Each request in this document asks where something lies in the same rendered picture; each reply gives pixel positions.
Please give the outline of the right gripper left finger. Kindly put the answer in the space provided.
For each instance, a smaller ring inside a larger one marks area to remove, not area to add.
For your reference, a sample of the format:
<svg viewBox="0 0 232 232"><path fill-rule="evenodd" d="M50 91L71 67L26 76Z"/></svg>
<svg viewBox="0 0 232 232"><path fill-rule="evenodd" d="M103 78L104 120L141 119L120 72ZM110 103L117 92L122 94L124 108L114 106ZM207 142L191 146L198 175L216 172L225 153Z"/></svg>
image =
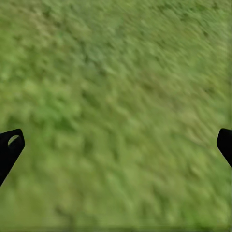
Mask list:
<svg viewBox="0 0 232 232"><path fill-rule="evenodd" d="M25 147L21 129L0 134L0 187Z"/></svg>

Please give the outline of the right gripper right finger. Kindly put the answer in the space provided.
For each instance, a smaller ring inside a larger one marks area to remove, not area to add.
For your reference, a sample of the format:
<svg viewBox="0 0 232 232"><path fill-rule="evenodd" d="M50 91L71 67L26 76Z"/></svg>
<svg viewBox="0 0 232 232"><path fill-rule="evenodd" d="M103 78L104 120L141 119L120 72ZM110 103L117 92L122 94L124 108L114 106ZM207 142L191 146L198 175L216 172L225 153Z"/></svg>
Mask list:
<svg viewBox="0 0 232 232"><path fill-rule="evenodd" d="M217 146L232 167L232 130L220 129Z"/></svg>

